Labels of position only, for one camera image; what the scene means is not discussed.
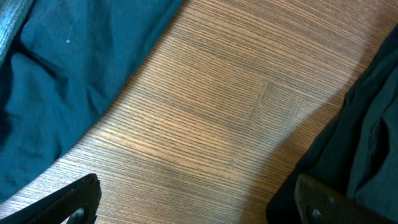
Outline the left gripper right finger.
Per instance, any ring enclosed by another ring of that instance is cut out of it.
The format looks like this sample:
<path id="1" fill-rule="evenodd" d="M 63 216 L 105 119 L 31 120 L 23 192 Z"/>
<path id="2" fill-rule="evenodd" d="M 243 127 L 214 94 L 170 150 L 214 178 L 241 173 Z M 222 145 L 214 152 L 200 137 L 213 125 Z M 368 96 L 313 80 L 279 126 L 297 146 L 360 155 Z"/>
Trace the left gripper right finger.
<path id="1" fill-rule="evenodd" d="M 395 224 L 306 174 L 297 179 L 294 199 L 302 224 Z"/>

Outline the black shorts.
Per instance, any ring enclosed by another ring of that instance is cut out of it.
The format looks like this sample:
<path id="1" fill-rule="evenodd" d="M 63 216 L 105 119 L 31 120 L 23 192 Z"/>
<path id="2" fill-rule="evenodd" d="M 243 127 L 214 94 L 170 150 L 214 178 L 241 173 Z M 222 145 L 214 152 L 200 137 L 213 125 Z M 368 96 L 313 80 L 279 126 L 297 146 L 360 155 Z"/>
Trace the black shorts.
<path id="1" fill-rule="evenodd" d="M 266 209 L 269 223 L 300 223 L 294 201 L 307 174 L 348 199 L 397 221 L 397 29 L 345 96 Z"/>

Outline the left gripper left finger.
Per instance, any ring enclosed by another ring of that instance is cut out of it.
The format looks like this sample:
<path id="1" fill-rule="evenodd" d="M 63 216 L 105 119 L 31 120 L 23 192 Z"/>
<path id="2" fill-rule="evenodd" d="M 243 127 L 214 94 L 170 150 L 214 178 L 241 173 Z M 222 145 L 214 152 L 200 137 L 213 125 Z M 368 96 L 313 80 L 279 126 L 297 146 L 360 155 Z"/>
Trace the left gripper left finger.
<path id="1" fill-rule="evenodd" d="M 1 219 L 1 224 L 94 224 L 100 200 L 100 181 L 96 174 L 88 174 Z"/>

